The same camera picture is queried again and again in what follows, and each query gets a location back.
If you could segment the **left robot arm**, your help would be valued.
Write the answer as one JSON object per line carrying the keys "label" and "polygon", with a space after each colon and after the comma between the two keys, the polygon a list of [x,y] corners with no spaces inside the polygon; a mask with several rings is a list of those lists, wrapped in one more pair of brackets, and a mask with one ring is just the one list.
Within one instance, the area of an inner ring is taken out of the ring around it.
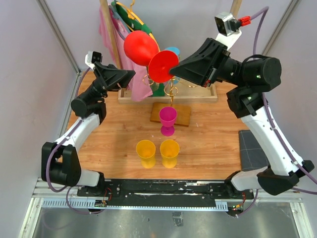
{"label": "left robot arm", "polygon": [[71,101],[77,121],[55,142],[46,142],[42,146],[41,177],[53,192],[75,186],[88,187],[95,196],[106,191],[104,174],[81,168],[78,151],[106,118],[108,92],[126,88],[135,71],[118,69],[113,64],[105,66],[100,62],[93,63],[91,68],[95,79]]}

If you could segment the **magenta plastic goblet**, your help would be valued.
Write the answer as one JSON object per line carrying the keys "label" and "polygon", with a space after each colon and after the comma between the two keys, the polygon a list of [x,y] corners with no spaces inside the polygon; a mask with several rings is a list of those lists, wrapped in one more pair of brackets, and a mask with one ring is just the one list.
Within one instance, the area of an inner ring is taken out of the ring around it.
{"label": "magenta plastic goblet", "polygon": [[161,133],[164,136],[172,136],[175,132],[174,124],[177,119],[177,111],[173,107],[164,107],[159,112],[159,119],[162,124]]}

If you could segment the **clear wine glass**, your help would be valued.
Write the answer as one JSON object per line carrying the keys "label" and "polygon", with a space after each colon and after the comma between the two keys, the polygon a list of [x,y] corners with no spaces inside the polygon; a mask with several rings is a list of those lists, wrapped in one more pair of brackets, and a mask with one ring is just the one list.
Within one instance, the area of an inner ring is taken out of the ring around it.
{"label": "clear wine glass", "polygon": [[152,92],[154,93],[155,91],[159,89],[159,83],[153,81],[149,75],[147,75],[147,78],[148,78],[148,85],[150,86]]}

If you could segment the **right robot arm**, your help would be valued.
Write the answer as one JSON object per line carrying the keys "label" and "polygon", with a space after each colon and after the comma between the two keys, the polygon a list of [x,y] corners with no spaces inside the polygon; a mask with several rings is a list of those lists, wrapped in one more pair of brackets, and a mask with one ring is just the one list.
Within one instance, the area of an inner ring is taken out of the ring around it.
{"label": "right robot arm", "polygon": [[264,95],[281,83],[281,63],[277,58],[254,54],[243,61],[230,57],[235,41],[228,37],[208,38],[191,56],[170,69],[170,74],[202,87],[227,82],[230,110],[251,131],[269,165],[252,171],[237,171],[226,179],[224,192],[236,198],[246,189],[263,189],[278,195],[293,189],[314,165],[294,151],[273,119]]}

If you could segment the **blue plastic goblet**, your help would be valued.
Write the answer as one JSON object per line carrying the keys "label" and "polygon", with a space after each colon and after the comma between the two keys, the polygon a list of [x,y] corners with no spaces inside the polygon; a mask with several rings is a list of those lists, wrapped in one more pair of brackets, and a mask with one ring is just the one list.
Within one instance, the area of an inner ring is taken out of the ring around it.
{"label": "blue plastic goblet", "polygon": [[180,59],[180,50],[177,47],[167,47],[164,50],[171,51],[171,52],[175,53],[177,55],[178,59]]}

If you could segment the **red plastic cup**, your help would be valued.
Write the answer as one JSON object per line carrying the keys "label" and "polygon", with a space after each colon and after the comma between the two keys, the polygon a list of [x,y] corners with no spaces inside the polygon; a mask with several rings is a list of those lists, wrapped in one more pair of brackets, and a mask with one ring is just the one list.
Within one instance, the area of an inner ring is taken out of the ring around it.
{"label": "red plastic cup", "polygon": [[164,83],[173,78],[170,70],[179,64],[176,53],[159,50],[155,40],[143,31],[134,31],[127,35],[123,48],[126,56],[134,63],[145,66],[148,76],[157,83]]}

